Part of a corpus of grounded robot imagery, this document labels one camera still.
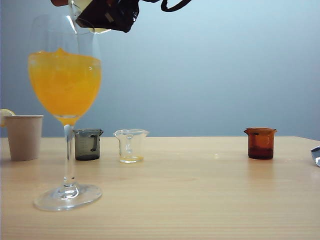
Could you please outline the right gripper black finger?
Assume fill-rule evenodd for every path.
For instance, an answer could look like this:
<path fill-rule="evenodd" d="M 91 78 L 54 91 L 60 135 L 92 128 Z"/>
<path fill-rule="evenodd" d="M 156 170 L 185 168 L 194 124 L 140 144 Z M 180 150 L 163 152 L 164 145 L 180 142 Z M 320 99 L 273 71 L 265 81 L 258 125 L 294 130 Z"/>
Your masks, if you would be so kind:
<path fill-rule="evenodd" d="M 127 33 L 138 15 L 137 0 L 92 0 L 76 17 L 76 23 L 82 28 Z"/>

